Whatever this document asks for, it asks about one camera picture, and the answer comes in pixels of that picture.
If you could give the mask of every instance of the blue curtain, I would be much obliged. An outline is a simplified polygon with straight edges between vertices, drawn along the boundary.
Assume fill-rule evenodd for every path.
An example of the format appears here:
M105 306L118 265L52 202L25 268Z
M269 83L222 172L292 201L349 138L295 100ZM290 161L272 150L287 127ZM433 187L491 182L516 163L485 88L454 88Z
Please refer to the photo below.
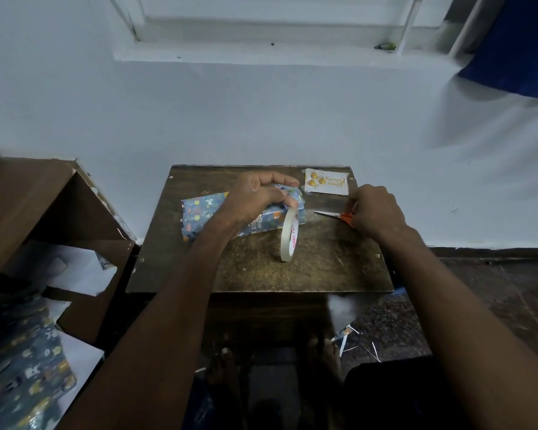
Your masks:
M459 76L538 98L538 0L506 0Z

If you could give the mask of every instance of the orange scissors handle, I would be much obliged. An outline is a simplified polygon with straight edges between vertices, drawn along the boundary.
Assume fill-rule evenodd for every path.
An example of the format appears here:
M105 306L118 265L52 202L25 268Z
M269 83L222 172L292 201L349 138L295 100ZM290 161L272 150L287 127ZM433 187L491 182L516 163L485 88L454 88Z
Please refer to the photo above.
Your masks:
M354 228L353 223L352 223L353 213L341 213L341 215L339 216L339 219L344 221L344 223L346 223L350 227Z

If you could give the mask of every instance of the adhesive tape roll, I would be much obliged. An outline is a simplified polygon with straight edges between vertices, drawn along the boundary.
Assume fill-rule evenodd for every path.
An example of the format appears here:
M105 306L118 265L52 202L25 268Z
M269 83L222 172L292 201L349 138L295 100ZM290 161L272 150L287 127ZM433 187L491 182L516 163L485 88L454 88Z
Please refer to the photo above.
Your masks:
M297 245L297 234L299 233L299 209L291 208L287 210L283 231L281 232L281 260L285 262L293 259L293 252Z

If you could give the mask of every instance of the patterned wrapping paper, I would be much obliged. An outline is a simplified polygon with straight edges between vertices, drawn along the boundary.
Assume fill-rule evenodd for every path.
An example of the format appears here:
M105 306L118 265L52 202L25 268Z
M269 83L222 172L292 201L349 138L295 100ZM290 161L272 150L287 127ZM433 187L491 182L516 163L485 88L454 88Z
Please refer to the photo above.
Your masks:
M59 420L57 400L75 385L46 300L0 304L0 429L41 430Z
M287 191L287 193L299 202L299 224L305 223L305 202L301 190L294 187L275 184L275 187ZM181 219L181 233L184 241L189 241L197 237L204 227L204 224L215 214L221 204L225 201L227 194L216 193L198 198L184 199L181 206L184 217ZM256 234L259 232L274 231L283 227L287 206L276 203L268 206L259 216L239 233L239 237Z

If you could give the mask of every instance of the white wall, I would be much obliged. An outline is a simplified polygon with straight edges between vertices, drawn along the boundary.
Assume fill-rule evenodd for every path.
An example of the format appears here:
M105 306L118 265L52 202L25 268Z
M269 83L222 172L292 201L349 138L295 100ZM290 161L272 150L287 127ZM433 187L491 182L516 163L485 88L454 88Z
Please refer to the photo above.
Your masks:
M0 152L78 158L137 237L172 164L321 164L429 244L538 247L538 100L442 69L115 62L98 19L0 0Z

